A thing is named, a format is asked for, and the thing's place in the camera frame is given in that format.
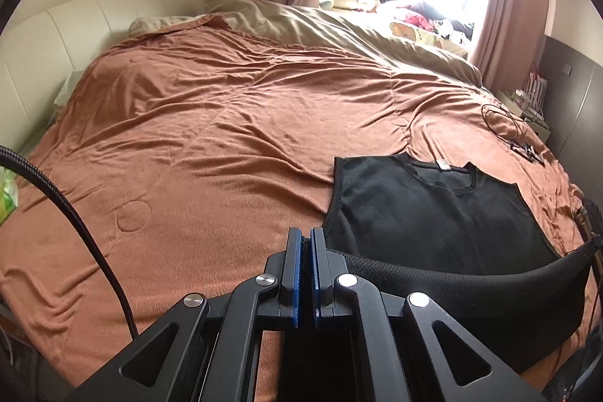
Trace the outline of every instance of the orange blanket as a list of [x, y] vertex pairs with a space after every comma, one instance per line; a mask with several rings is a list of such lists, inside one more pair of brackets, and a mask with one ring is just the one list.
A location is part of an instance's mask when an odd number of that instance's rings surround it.
[[[289, 226], [320, 225], [334, 156], [406, 150], [471, 161], [518, 183], [557, 251], [576, 248], [580, 191], [527, 126], [544, 168], [489, 133], [480, 109], [491, 101], [427, 70], [285, 46], [208, 15], [94, 61], [31, 160], [87, 223], [143, 330], [188, 292], [220, 295], [260, 272]], [[29, 184], [19, 198], [0, 228], [0, 290], [77, 385], [129, 342], [124, 317], [59, 210]], [[591, 282], [588, 314], [594, 293]], [[584, 342], [586, 324], [525, 377], [542, 388]], [[260, 399], [274, 394], [278, 369], [278, 342], [265, 339]]]

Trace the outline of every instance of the silver bolt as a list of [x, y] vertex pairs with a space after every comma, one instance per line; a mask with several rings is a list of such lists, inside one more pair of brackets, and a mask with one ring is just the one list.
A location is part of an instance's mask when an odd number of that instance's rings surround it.
[[199, 293], [189, 293], [185, 296], [185, 305], [194, 309], [203, 303], [203, 297]]
[[269, 273], [262, 273], [256, 276], [256, 283], [260, 286], [270, 286], [276, 281], [276, 278]]
[[427, 307], [429, 297], [425, 293], [414, 292], [408, 295], [408, 301], [415, 307]]
[[346, 288], [349, 288], [351, 286], [354, 286], [356, 283], [358, 283], [358, 278], [349, 273], [345, 273], [343, 275], [340, 275], [339, 278], [337, 278], [337, 281], [339, 282], [339, 284], [341, 286], [345, 286]]

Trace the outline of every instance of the green plastic bag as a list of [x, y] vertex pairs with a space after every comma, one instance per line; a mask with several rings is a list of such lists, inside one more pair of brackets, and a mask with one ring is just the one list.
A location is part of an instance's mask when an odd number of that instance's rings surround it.
[[17, 208], [17, 183], [14, 172], [0, 167], [0, 223]]

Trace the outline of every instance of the headboard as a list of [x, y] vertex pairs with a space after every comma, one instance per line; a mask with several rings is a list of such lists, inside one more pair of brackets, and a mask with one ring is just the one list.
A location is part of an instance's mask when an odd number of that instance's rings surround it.
[[142, 16], [196, 16], [206, 0], [21, 0], [0, 35], [0, 143], [19, 150], [73, 70], [125, 39]]

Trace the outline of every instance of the white wall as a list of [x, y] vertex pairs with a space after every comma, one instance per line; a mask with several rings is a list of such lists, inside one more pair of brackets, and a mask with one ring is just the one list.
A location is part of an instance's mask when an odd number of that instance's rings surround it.
[[590, 0], [549, 0], [545, 35], [603, 66], [603, 20]]

